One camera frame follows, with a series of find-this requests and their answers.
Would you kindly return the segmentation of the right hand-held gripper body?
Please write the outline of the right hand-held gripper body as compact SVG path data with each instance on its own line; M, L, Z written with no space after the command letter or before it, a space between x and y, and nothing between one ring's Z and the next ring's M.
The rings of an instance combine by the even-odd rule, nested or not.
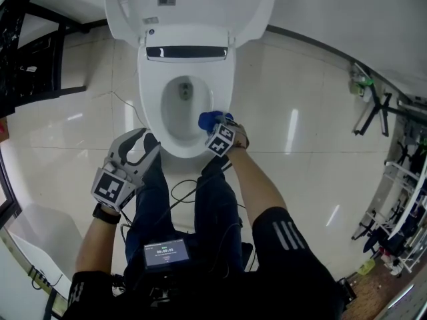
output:
M205 147L218 157L223 157L234 145L238 124L230 113L222 113L213 118L213 125L207 130Z

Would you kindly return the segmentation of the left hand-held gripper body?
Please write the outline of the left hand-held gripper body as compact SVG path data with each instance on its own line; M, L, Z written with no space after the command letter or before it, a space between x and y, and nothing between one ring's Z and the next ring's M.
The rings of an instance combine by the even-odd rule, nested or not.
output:
M106 157L95 174L91 195L100 204L118 213L131 201L143 186L143 159L137 162L115 161Z

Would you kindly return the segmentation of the person's right hand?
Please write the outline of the person's right hand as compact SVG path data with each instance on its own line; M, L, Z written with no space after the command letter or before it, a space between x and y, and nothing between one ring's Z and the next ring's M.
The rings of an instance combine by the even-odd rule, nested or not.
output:
M247 149L249 147L250 141L248 139L244 126L235 125L235 126L232 126L232 130L235 133L233 147Z

